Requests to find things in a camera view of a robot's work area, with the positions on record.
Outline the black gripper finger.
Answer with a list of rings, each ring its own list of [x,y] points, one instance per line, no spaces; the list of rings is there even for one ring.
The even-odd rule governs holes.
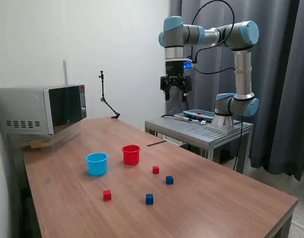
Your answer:
[[[162,76],[160,78],[160,89],[165,93],[165,100],[168,101],[170,99],[170,89],[171,89],[171,79],[167,76]]]
[[[182,102],[187,101],[187,95],[192,90],[192,78],[190,76],[182,76],[179,80],[179,89],[182,92]]]

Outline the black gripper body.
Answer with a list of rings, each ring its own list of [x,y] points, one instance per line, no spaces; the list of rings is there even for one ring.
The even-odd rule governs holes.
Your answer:
[[[165,82],[167,86],[181,86],[185,84],[183,61],[166,61],[165,72]]]

